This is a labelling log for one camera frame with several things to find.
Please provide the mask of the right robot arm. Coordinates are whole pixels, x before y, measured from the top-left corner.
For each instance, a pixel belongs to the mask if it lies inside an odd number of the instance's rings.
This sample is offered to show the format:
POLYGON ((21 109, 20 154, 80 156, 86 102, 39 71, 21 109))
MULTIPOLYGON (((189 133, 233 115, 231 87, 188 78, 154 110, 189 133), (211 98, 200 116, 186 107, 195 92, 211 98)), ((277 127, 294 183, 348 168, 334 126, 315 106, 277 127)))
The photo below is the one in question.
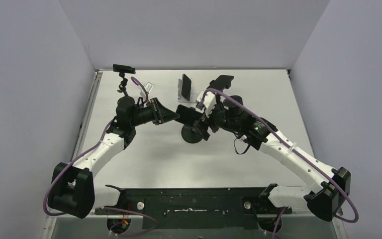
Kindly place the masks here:
POLYGON ((338 218, 338 211, 348 201, 351 172, 345 167, 332 167, 301 149, 275 125, 243 107, 237 100, 207 96, 198 99, 196 107, 185 120, 204 140, 208 130, 233 133, 255 150, 277 160, 305 185, 281 186, 270 184, 260 195, 261 209, 267 213, 277 208, 302 208, 323 221, 338 218))

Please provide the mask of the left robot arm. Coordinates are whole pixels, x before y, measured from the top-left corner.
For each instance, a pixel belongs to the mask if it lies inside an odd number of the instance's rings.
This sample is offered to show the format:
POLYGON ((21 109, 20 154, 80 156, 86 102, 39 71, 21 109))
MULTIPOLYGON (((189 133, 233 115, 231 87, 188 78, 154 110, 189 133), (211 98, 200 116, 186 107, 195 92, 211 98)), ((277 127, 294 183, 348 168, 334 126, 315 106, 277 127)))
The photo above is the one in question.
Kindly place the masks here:
POLYGON ((115 117, 106 125, 99 141, 69 163, 59 163, 43 200, 49 216, 69 214, 85 218, 93 209, 109 207, 116 214, 127 209, 127 199, 115 186, 97 187, 94 178, 117 154, 125 150, 136 135, 136 127, 148 122, 155 125, 178 119, 178 113, 152 98, 143 107, 132 97, 117 101, 115 117))

